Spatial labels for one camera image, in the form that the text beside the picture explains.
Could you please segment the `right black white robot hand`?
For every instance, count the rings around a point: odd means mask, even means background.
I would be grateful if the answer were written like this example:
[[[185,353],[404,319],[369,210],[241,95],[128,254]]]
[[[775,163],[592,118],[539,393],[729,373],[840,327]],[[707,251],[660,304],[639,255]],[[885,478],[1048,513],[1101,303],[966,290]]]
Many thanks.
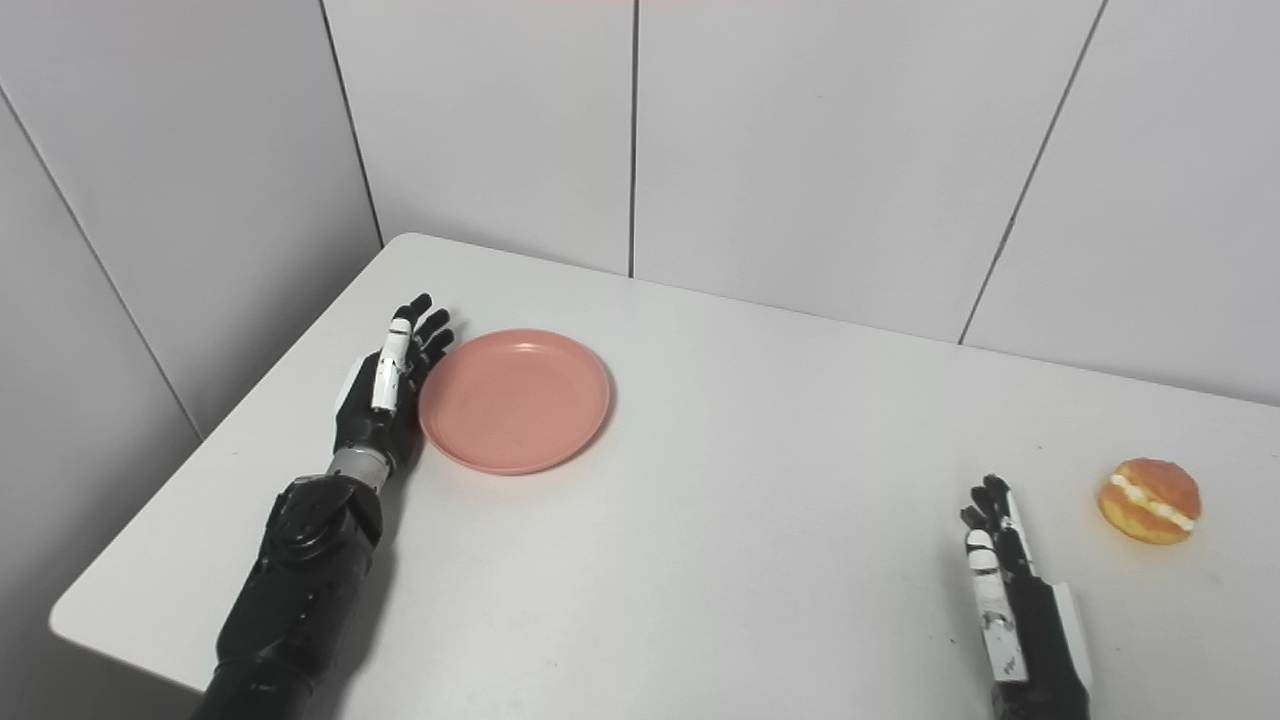
[[[995,719],[1088,719],[1093,680],[1064,583],[1036,569],[1009,483],[988,474],[960,512],[968,573],[992,674]]]

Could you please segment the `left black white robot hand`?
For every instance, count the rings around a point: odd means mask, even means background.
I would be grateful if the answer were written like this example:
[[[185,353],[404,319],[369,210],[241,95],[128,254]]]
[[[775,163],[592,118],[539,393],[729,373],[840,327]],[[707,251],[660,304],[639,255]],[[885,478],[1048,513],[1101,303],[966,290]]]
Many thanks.
[[[419,397],[433,369],[453,345],[451,314],[421,293],[399,306],[381,347],[355,366],[335,411],[334,451],[379,456],[393,477],[421,445]]]

